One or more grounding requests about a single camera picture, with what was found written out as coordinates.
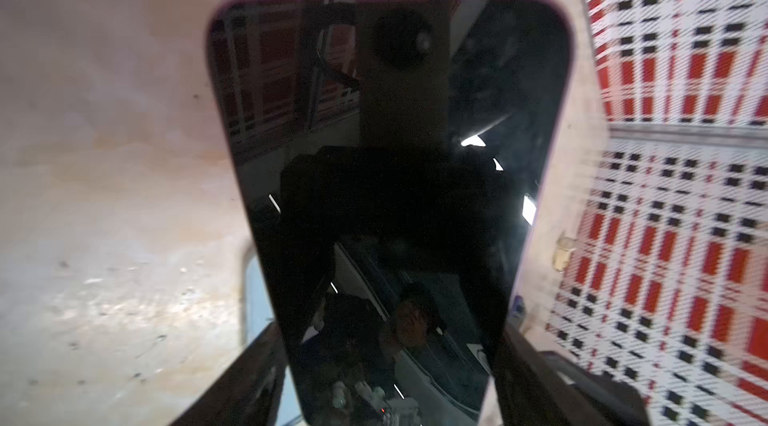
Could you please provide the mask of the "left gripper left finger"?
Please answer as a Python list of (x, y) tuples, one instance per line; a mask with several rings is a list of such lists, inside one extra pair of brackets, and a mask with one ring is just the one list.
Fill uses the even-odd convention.
[(272, 322), (172, 423), (176, 426), (274, 425), (286, 367), (281, 331)]

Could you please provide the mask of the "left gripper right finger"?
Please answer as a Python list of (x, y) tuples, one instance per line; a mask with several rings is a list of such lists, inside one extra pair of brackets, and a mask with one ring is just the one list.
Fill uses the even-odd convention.
[(537, 351), (512, 324), (495, 350), (493, 379), (504, 425), (649, 425), (640, 393), (555, 351)]

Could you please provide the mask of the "black phone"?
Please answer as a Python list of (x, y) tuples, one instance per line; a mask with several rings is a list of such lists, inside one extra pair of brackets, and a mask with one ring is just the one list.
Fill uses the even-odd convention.
[(210, 79), (309, 425), (475, 425), (569, 79), (548, 0), (231, 0)]

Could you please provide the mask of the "light blue case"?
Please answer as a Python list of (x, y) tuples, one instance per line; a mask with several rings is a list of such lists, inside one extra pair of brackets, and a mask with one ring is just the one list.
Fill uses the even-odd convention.
[[(254, 245), (248, 246), (243, 255), (242, 310), (244, 342), (249, 345), (274, 321), (273, 309)], [(305, 425), (289, 368), (285, 370), (276, 425)]]

